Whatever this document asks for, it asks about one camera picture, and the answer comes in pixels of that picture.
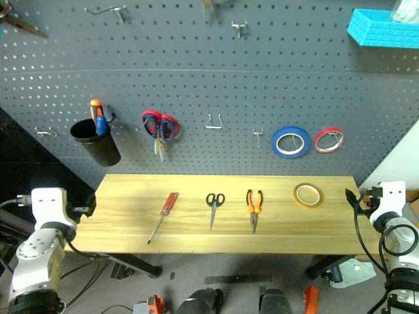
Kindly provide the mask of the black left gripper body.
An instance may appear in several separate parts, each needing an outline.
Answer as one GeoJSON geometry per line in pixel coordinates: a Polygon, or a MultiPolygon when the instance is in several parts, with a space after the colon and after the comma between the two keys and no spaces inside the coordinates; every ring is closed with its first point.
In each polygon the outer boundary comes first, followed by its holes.
{"type": "Polygon", "coordinates": [[[67,202],[66,213],[69,218],[81,218],[86,213],[86,207],[75,207],[71,202],[67,202]]]}

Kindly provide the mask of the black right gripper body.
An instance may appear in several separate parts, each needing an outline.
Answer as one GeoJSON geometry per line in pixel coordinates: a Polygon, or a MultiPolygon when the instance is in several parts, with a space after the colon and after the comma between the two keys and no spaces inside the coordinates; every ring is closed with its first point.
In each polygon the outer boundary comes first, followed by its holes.
{"type": "Polygon", "coordinates": [[[381,187],[374,186],[365,190],[358,199],[358,202],[360,206],[361,203],[364,203],[367,206],[367,209],[364,209],[365,213],[374,213],[380,205],[380,199],[382,196],[383,189],[381,187]]]}

